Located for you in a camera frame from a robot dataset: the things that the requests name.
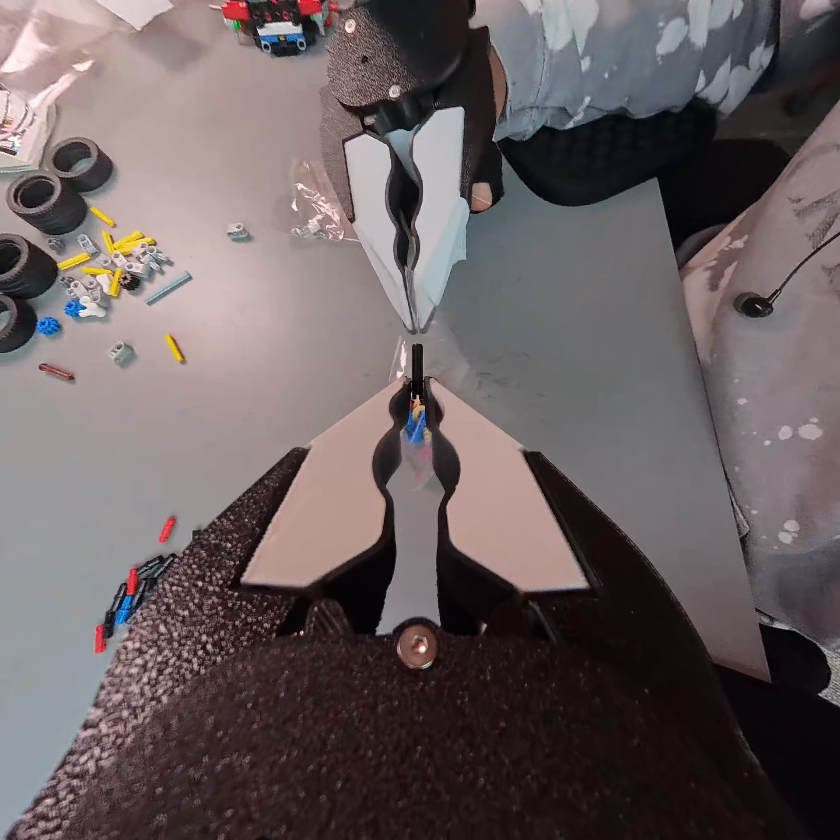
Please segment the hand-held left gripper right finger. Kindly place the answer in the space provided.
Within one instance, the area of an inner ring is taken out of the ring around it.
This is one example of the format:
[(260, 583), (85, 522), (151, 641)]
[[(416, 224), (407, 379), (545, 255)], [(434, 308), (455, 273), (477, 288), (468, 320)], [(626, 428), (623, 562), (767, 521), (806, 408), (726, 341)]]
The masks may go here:
[(437, 601), (443, 629), (477, 634), (494, 613), (534, 597), (591, 589), (528, 451), (457, 397), (426, 380), (437, 515)]

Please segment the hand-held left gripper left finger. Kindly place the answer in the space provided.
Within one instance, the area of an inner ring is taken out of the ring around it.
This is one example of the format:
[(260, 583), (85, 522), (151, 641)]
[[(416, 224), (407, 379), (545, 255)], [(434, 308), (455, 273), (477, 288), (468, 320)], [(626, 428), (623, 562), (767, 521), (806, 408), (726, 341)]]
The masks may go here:
[(315, 437), (240, 575), (243, 592), (339, 603), (375, 633), (396, 565), (393, 498), (412, 383), (396, 381)]

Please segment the pile of small plastic pins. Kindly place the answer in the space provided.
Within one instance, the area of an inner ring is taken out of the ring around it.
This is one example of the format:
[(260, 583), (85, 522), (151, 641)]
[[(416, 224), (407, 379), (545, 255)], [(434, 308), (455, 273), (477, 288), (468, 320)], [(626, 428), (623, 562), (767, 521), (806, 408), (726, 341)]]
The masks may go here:
[(93, 654), (105, 653), (111, 641), (128, 629), (180, 556), (178, 552), (157, 554), (129, 569), (95, 627)]

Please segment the person's right forearm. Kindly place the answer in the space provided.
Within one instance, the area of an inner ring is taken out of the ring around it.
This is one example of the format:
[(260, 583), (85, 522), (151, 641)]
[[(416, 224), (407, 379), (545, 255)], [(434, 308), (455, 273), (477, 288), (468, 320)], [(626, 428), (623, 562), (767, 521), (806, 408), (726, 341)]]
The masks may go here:
[(609, 114), (645, 119), (694, 100), (728, 116), (769, 68), (771, 1), (478, 1), (507, 80), (494, 140)]

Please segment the grey desk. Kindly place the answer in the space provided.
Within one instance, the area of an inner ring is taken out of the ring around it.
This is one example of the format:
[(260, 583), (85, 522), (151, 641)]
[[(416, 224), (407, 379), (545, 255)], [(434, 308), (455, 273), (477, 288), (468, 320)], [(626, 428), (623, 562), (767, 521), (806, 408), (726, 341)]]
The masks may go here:
[[(106, 47), (56, 134), (100, 144), (115, 176), (94, 203), (193, 279), (2, 355), (2, 833), (75, 737), (112, 655), (95, 626), (165, 519), (182, 550), (378, 393), (403, 334), (359, 245), (287, 232), (291, 165), (320, 152), (322, 52), (263, 56), (203, 2)], [(766, 677), (658, 184), (577, 208), (509, 171), (505, 191), (437, 312), (466, 361), (447, 387), (635, 541), (717, 661)]]

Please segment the person's right hand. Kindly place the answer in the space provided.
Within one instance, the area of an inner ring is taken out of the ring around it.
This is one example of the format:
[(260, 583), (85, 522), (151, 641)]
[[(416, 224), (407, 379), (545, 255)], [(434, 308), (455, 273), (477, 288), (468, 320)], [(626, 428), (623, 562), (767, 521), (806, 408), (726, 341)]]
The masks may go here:
[[(501, 59), (493, 45), (488, 49), (488, 60), (492, 79), (493, 102), (496, 115), (496, 123), (499, 123), (505, 111), (508, 97), (508, 83), (506, 71)], [(476, 182), (471, 188), (471, 210), (474, 213), (483, 213), (490, 209), (496, 202), (492, 187), (488, 182)]]

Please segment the small clear plastic bag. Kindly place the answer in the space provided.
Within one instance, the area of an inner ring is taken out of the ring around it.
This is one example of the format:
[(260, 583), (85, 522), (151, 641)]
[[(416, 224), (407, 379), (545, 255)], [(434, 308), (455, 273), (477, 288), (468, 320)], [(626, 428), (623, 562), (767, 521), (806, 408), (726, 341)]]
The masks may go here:
[(289, 211), (292, 237), (333, 244), (360, 242), (319, 161), (293, 162)]

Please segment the toy car model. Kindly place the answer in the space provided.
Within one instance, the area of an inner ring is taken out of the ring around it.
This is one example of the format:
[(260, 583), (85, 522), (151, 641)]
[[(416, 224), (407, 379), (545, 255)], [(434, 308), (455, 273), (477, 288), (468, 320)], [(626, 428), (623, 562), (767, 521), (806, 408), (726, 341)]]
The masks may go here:
[(226, 1), (214, 7), (238, 41), (268, 56), (303, 54), (324, 38), (340, 7), (332, 1)]

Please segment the light grey long axle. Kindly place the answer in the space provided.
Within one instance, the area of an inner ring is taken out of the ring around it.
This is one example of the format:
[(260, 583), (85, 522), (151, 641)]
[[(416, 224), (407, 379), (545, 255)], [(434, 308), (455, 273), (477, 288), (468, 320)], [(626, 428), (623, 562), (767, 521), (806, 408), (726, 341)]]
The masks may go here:
[(145, 300), (145, 304), (147, 306), (152, 306), (155, 303), (165, 299), (167, 296), (171, 295), (174, 291), (179, 290), (180, 288), (184, 287), (188, 282), (192, 281), (193, 276), (189, 272), (184, 272), (177, 278), (170, 281), (167, 285), (159, 288), (158, 290), (154, 291), (150, 294)]

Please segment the pile of grey yellow bricks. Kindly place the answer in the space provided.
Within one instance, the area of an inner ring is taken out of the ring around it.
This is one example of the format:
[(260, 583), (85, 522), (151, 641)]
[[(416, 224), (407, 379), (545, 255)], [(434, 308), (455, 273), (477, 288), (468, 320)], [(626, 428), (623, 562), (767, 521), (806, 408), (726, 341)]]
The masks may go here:
[(87, 316), (78, 320), (105, 318), (121, 295), (146, 291), (174, 267), (173, 258), (156, 238), (142, 229), (121, 227), (92, 205), (79, 228), (48, 235), (46, 244), (58, 265), (56, 282), (65, 297), (63, 312), (71, 299), (87, 308)]

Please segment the white paper slip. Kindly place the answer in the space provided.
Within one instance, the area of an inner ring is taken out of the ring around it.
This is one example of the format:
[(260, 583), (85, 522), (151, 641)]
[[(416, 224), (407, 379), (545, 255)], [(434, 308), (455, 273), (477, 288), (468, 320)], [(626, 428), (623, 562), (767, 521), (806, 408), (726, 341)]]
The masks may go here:
[(96, 1), (136, 31), (173, 9), (172, 1)]

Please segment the person's bleached sweatshirt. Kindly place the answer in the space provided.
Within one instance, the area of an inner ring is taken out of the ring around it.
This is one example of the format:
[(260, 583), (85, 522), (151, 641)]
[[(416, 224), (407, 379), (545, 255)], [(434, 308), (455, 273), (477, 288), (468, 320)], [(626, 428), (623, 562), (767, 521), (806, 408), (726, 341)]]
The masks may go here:
[(839, 642), (839, 106), (758, 202), (679, 271), (753, 600), (828, 649)]

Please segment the black rubber tyre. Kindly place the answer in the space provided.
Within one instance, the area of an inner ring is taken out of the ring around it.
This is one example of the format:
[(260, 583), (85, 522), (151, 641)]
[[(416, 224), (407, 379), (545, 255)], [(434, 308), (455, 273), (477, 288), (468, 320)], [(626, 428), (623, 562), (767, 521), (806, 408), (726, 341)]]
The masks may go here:
[(41, 247), (16, 234), (1, 234), (1, 293), (32, 299), (46, 293), (59, 274), (56, 261)]
[(54, 144), (47, 150), (44, 163), (78, 193), (97, 191), (114, 172), (112, 158), (93, 140), (81, 136)]
[(7, 319), (1, 328), (1, 354), (12, 353), (30, 341), (36, 332), (35, 310), (24, 299), (1, 295), (1, 313)]
[(8, 208), (45, 235), (64, 235), (81, 226), (88, 215), (85, 199), (48, 171), (22, 174), (7, 188)]

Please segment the instruction booklet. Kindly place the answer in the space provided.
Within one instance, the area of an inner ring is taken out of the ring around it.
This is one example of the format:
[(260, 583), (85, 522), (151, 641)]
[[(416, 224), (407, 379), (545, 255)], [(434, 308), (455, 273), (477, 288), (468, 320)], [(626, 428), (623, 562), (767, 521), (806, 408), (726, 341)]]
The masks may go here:
[(56, 121), (52, 89), (29, 100), (1, 85), (1, 174), (20, 174), (37, 170)]

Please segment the crumpled clear plastic bag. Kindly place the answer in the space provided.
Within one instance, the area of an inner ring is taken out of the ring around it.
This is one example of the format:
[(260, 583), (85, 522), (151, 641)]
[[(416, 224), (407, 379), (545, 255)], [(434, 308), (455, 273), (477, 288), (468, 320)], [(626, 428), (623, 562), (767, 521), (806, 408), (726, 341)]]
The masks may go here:
[(2, 1), (2, 85), (33, 97), (84, 72), (112, 35), (132, 32), (98, 2)]

